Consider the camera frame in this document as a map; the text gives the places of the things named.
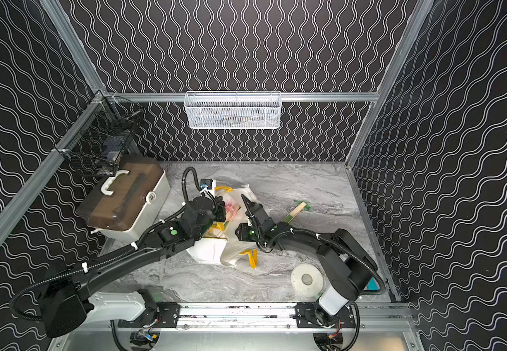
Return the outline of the pink folding fans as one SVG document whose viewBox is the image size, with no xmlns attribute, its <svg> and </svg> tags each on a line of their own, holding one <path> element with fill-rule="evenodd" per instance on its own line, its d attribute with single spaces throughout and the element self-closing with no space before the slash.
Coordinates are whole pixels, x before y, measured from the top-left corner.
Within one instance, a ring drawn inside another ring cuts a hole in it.
<svg viewBox="0 0 507 351">
<path fill-rule="evenodd" d="M 227 221 L 241 221 L 245 218 L 245 205 L 242 195 L 238 192 L 229 192 L 223 195 Z"/>
</svg>

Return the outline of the white tote bag yellow handles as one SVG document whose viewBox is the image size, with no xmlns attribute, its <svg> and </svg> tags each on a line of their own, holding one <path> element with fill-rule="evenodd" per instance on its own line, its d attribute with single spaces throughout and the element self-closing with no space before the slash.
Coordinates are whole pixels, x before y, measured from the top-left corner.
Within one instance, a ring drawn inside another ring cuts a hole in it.
<svg viewBox="0 0 507 351">
<path fill-rule="evenodd" d="M 240 188 L 225 186 L 215 188 L 215 194 L 221 197 L 229 192 L 246 195 L 253 202 L 258 200 L 248 185 Z M 257 266 L 258 254 L 256 243 L 239 241 L 235 235 L 238 225 L 244 222 L 246 222 L 246 215 L 241 221 L 226 220 L 224 223 L 213 223 L 203 238 L 188 249 L 187 253 L 199 264 L 231 267 L 236 266 L 241 258 L 247 257 L 250 267 L 254 269 Z"/>
</svg>

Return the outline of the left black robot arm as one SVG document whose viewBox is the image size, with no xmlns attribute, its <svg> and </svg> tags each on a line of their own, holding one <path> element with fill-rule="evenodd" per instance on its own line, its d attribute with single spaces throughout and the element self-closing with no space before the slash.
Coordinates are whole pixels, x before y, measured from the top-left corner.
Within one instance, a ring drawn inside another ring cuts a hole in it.
<svg viewBox="0 0 507 351">
<path fill-rule="evenodd" d="M 221 196 L 199 196 L 141 238 L 78 268 L 73 266 L 20 290 L 9 304 L 11 314 L 43 323 L 48 337 L 66 335 L 81 326 L 97 307 L 90 297 L 111 282 L 151 263 L 190 249 L 215 222 L 225 222 Z"/>
</svg>

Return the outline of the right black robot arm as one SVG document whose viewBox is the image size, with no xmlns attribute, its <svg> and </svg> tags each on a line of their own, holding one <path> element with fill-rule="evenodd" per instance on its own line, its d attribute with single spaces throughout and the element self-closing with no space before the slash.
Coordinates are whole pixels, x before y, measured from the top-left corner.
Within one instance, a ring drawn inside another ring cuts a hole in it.
<svg viewBox="0 0 507 351">
<path fill-rule="evenodd" d="M 387 285 L 378 273 L 373 258 L 344 229 L 333 233 L 317 233 L 287 222 L 274 222 L 260 203 L 241 197 L 246 225 L 240 225 L 236 236 L 240 241 L 254 241 L 265 253 L 293 251 L 317 258 L 330 286 L 318 298 L 306 317 L 310 323 L 329 327 L 338 321 L 338 314 L 352 307 L 362 295 L 381 295 Z"/>
</svg>

